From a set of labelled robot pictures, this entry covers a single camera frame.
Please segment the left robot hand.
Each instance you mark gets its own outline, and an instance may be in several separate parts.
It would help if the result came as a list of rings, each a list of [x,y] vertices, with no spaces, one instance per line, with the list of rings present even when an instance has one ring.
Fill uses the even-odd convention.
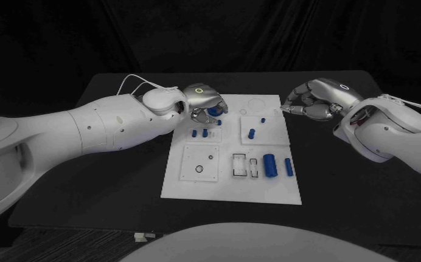
[[[191,118],[195,122],[219,125],[219,119],[208,115],[208,108],[217,109],[227,114],[228,104],[218,91],[206,84],[196,83],[183,89]]]

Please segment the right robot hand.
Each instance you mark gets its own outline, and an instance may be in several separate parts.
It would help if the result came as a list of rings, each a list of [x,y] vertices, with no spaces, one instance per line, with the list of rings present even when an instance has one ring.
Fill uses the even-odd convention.
[[[336,115],[345,117],[362,100],[361,94],[345,84],[317,78],[293,89],[280,109],[289,114],[326,122]]]

